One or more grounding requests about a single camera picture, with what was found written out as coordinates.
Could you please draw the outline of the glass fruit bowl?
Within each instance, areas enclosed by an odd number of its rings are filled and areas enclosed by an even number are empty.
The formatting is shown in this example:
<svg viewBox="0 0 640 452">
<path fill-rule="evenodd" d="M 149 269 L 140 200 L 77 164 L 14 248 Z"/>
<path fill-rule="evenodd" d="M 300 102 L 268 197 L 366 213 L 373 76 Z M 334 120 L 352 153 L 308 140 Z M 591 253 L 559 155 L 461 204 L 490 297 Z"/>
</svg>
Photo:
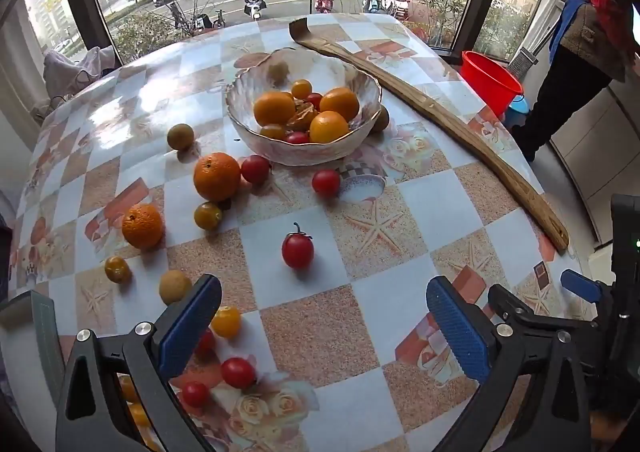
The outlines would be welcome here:
<svg viewBox="0 0 640 452">
<path fill-rule="evenodd" d="M 309 140 L 311 121 L 321 113 L 324 94 L 346 87 L 358 97 L 360 110 L 348 123 L 349 133 L 330 143 Z M 296 113 L 284 125 L 260 126 L 254 102 L 265 92 L 288 92 Z M 241 140 L 256 154 L 285 166 L 314 166 L 349 156 L 359 146 L 380 114 L 382 89 L 378 81 L 352 64 L 303 49 L 273 51 L 236 76 L 224 93 L 227 113 Z"/>
</svg>

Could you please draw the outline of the white tray green rim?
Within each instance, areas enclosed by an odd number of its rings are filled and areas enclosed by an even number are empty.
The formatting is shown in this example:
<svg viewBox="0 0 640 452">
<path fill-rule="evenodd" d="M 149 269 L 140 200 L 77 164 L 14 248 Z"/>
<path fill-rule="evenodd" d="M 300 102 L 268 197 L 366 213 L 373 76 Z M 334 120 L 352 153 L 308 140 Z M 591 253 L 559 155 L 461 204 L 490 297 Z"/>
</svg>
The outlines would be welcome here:
<svg viewBox="0 0 640 452">
<path fill-rule="evenodd" d="M 49 297 L 25 290 L 1 305 L 1 352 L 19 406 L 37 397 L 58 405 L 65 365 Z"/>
</svg>

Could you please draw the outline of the orange in bowl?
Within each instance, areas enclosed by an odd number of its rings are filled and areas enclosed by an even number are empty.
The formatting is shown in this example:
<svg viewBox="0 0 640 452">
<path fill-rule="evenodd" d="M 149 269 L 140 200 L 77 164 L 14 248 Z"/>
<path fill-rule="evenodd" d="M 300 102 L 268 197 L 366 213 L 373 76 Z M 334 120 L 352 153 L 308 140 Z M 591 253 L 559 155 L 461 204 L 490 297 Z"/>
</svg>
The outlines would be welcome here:
<svg viewBox="0 0 640 452">
<path fill-rule="evenodd" d="M 260 126 L 284 125 L 296 113 L 295 100 L 288 92 L 268 91 L 254 102 L 253 113 Z"/>
<path fill-rule="evenodd" d="M 330 143 L 348 133 L 347 120 L 334 111 L 319 113 L 309 126 L 309 140 L 312 143 Z"/>
<path fill-rule="evenodd" d="M 340 114 L 346 122 L 353 120 L 359 113 L 360 104 L 357 95 L 346 87 L 331 89 L 322 96 L 319 111 Z"/>
</svg>

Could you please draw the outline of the person in dark clothes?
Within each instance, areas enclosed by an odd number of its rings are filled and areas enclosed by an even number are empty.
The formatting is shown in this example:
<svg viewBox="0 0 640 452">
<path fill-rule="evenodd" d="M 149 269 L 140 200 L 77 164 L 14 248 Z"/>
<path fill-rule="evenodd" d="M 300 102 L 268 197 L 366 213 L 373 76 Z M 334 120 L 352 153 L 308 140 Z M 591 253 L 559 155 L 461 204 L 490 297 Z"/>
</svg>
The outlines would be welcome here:
<svg viewBox="0 0 640 452">
<path fill-rule="evenodd" d="M 525 123 L 511 130 L 525 159 L 531 163 L 570 116 L 610 82 L 623 82 L 638 53 L 630 0 L 565 0 L 537 100 Z"/>
</svg>

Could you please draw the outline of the large orange near bowl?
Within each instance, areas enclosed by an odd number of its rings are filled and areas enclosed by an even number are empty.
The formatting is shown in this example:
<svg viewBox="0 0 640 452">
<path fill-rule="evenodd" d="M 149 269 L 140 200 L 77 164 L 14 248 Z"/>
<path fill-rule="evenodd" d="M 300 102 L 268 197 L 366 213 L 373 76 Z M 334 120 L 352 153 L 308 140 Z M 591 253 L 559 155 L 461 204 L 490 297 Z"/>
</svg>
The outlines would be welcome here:
<svg viewBox="0 0 640 452">
<path fill-rule="evenodd" d="M 239 163 L 223 152 L 202 156 L 194 167 L 193 184 L 196 192 L 212 203 L 219 203 L 238 192 L 241 182 Z"/>
</svg>

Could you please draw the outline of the blue plastic item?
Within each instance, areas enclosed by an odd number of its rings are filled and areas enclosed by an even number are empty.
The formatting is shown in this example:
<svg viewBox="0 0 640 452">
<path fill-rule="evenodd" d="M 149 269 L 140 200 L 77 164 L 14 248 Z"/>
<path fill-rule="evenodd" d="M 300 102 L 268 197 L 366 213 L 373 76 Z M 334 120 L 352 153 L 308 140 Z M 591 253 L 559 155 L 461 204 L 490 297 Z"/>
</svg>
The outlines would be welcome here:
<svg viewBox="0 0 640 452">
<path fill-rule="evenodd" d="M 511 130 L 514 126 L 522 126 L 526 122 L 529 113 L 529 105 L 522 94 L 518 94 L 509 104 L 503 115 L 503 125 L 507 130 Z"/>
</svg>

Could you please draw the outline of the orange in bowl front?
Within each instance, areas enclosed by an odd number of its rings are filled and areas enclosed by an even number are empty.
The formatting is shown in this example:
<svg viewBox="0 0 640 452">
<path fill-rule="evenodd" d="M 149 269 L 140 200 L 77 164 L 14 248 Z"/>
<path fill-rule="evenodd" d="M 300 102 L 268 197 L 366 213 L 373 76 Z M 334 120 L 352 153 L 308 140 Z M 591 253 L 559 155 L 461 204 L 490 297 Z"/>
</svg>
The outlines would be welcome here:
<svg viewBox="0 0 640 452">
<path fill-rule="evenodd" d="M 309 126 L 309 140 L 312 143 L 330 143 L 348 133 L 347 120 L 334 111 L 319 113 Z"/>
</svg>

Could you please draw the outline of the yellow cherry tomato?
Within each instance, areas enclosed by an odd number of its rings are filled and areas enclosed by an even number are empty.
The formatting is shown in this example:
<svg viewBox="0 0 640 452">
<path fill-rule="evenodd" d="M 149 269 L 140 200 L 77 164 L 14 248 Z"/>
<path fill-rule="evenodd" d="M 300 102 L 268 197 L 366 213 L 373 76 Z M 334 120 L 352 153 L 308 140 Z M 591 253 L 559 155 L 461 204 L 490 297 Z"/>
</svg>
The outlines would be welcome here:
<svg viewBox="0 0 640 452">
<path fill-rule="evenodd" d="M 217 336 L 225 339 L 234 339 L 241 331 L 242 316 L 240 310 L 233 306 L 220 307 L 209 326 Z"/>
</svg>

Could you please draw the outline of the red cherry tomato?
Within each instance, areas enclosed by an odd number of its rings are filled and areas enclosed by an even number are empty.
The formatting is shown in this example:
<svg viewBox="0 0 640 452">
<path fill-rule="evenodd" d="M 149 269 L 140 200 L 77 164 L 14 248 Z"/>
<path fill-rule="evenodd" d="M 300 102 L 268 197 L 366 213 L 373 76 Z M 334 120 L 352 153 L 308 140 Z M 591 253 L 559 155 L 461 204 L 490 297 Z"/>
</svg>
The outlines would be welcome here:
<svg viewBox="0 0 640 452">
<path fill-rule="evenodd" d="M 210 401 L 210 391 L 209 388 L 201 383 L 196 382 L 187 382 L 181 388 L 181 395 L 183 401 L 186 402 L 188 406 L 195 409 L 204 409 L 209 404 Z"/>
<path fill-rule="evenodd" d="M 233 388 L 245 390 L 257 382 L 254 365 L 243 358 L 229 358 L 224 361 L 220 369 L 224 382 Z"/>
</svg>

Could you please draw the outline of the cloth pile on sill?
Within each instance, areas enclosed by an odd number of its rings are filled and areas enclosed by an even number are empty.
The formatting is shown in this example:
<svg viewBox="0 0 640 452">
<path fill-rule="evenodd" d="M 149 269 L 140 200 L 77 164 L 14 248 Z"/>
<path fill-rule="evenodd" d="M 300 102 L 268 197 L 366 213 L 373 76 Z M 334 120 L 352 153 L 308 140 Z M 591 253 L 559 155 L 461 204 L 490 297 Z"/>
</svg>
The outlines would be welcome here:
<svg viewBox="0 0 640 452">
<path fill-rule="evenodd" d="M 112 46 L 93 47 L 78 62 L 55 50 L 48 50 L 43 58 L 43 81 L 48 97 L 38 102 L 30 115 L 41 125 L 64 101 L 115 68 L 116 56 Z"/>
</svg>

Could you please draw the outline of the longan behind bowl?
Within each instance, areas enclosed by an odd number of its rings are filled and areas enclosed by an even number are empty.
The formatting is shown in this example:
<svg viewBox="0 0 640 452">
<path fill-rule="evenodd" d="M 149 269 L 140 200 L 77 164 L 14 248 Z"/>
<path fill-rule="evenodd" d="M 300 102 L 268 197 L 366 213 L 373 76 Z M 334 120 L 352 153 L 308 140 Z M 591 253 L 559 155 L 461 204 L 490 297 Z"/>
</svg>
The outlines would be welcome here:
<svg viewBox="0 0 640 452">
<path fill-rule="evenodd" d="M 380 134 L 386 129 L 389 123 L 390 114 L 388 114 L 387 108 L 382 105 L 380 114 L 378 114 L 378 118 L 371 129 L 371 134 Z"/>
</svg>

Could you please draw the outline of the long wooden shoehorn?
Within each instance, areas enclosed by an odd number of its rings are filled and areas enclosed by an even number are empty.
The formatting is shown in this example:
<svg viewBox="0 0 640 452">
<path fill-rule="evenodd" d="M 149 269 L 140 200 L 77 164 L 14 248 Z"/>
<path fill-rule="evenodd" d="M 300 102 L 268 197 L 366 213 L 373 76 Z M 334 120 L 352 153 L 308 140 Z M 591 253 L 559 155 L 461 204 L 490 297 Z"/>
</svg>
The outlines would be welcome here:
<svg viewBox="0 0 640 452">
<path fill-rule="evenodd" d="M 480 137 L 477 137 L 459 117 L 399 77 L 384 71 L 372 62 L 359 59 L 358 56 L 335 42 L 330 42 L 326 38 L 315 35 L 308 28 L 306 18 L 297 19 L 288 24 L 288 32 L 296 44 L 324 56 L 333 56 L 350 63 L 356 66 L 358 70 L 375 77 L 386 90 L 403 100 L 413 111 L 435 124 L 443 132 L 446 132 L 450 138 L 453 138 L 460 146 L 471 152 L 494 173 L 506 190 L 536 221 L 558 253 L 562 254 L 568 249 L 568 243 L 570 242 L 568 231 L 549 204 L 517 170 L 505 162 L 484 141 L 480 140 Z"/>
</svg>

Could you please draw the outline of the orange in bowl right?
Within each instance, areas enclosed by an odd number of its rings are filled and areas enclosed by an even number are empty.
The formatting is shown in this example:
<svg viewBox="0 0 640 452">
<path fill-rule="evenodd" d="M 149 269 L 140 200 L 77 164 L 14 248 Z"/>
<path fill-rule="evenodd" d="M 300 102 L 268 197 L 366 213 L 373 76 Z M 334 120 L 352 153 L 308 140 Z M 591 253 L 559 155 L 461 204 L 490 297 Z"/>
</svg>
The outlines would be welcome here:
<svg viewBox="0 0 640 452">
<path fill-rule="evenodd" d="M 331 89 L 322 96 L 319 111 L 340 114 L 346 122 L 353 120 L 359 113 L 360 104 L 357 95 L 346 87 Z"/>
</svg>

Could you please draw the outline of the green-brown longan upper left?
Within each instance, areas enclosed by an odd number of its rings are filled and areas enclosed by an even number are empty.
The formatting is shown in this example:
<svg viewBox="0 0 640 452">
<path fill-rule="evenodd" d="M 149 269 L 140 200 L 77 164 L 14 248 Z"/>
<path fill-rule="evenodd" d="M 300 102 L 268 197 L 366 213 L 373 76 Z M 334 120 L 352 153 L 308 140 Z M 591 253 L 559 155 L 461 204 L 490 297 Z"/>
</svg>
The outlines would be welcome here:
<svg viewBox="0 0 640 452">
<path fill-rule="evenodd" d="M 194 130 L 188 124 L 172 126 L 167 133 L 167 144 L 171 149 L 183 152 L 190 149 L 195 140 Z"/>
</svg>

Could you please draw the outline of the yellow-brown cherry tomato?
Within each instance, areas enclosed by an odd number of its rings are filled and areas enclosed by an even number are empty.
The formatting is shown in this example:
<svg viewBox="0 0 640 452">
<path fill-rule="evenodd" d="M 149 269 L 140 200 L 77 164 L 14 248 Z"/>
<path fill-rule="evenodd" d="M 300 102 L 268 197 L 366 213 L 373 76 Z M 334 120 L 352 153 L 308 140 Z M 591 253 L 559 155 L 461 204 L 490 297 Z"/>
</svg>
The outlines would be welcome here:
<svg viewBox="0 0 640 452">
<path fill-rule="evenodd" d="M 111 256 L 104 261 L 104 272 L 107 279 L 115 284 L 125 284 L 132 277 L 127 261 L 119 256 Z"/>
</svg>

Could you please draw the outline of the red tomato beside orange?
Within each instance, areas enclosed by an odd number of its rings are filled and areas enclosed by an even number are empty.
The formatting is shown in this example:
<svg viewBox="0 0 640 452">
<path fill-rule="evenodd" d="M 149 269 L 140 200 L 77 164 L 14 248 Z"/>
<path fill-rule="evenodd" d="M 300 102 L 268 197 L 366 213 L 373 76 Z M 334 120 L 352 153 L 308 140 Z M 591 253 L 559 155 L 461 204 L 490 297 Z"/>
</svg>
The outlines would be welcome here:
<svg viewBox="0 0 640 452">
<path fill-rule="evenodd" d="M 271 165 L 269 160 L 259 155 L 244 158 L 241 164 L 241 175 L 252 186 L 261 186 L 269 178 Z"/>
</svg>

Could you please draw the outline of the small orange mandarin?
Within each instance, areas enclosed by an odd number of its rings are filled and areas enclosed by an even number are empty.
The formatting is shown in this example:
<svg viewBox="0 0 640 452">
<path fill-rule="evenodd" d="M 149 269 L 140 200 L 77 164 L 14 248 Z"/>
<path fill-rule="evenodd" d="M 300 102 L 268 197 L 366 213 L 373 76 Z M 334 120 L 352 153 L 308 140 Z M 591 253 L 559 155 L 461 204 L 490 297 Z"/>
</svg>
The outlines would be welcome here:
<svg viewBox="0 0 640 452">
<path fill-rule="evenodd" d="M 152 203 L 135 204 L 122 218 L 122 236 L 138 250 L 157 246 L 163 235 L 163 218 Z"/>
</svg>

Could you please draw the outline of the red plastic basin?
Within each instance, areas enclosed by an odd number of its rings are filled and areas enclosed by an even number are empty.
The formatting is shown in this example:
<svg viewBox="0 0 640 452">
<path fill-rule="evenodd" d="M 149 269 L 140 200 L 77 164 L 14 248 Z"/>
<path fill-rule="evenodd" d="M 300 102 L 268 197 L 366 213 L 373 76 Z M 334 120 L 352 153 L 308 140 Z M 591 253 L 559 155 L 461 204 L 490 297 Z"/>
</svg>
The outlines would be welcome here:
<svg viewBox="0 0 640 452">
<path fill-rule="evenodd" d="M 475 51 L 461 53 L 460 75 L 497 117 L 524 94 L 522 84 L 504 66 Z"/>
</svg>

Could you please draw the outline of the red tomato before bowl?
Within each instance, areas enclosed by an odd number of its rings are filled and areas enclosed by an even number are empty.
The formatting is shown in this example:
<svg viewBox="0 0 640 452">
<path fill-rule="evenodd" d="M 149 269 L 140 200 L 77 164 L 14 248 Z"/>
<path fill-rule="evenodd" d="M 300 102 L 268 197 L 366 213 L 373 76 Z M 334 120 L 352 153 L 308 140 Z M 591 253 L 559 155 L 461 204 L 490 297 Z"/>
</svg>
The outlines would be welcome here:
<svg viewBox="0 0 640 452">
<path fill-rule="evenodd" d="M 335 198 L 340 190 L 341 175 L 335 169 L 318 170 L 312 176 L 311 186 L 322 198 Z"/>
</svg>

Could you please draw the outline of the red tomato with stem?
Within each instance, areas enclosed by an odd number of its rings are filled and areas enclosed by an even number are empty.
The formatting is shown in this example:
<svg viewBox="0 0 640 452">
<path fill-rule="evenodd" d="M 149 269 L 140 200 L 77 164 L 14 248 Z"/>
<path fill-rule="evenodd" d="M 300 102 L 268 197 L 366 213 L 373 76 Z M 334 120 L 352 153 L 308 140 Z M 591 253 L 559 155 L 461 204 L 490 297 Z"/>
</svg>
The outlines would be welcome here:
<svg viewBox="0 0 640 452">
<path fill-rule="evenodd" d="M 308 268 L 314 259 L 314 243 L 312 237 L 304 232 L 297 222 L 294 227 L 296 230 L 283 240 L 281 254 L 283 261 L 290 268 L 302 270 Z"/>
</svg>

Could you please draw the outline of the olive cherry tomato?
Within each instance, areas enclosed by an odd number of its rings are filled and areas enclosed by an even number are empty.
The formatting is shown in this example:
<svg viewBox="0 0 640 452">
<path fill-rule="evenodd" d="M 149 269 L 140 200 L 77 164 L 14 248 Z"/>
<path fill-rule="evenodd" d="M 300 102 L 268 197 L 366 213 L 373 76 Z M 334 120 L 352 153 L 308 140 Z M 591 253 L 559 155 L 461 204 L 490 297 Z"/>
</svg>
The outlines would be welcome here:
<svg viewBox="0 0 640 452">
<path fill-rule="evenodd" d="M 218 228 L 224 215 L 222 210 L 214 203 L 206 202 L 194 210 L 195 224 L 204 231 L 213 231 Z"/>
</svg>

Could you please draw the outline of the orange in bowl left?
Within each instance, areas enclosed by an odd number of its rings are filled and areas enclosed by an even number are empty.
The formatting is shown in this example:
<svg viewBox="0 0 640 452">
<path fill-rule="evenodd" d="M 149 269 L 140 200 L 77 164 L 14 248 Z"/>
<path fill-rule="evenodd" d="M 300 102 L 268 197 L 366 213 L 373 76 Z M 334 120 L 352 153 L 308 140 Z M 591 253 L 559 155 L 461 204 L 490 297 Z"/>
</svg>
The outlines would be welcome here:
<svg viewBox="0 0 640 452">
<path fill-rule="evenodd" d="M 268 91 L 254 102 L 253 113 L 260 126 L 284 125 L 296 113 L 295 100 L 288 92 Z"/>
</svg>

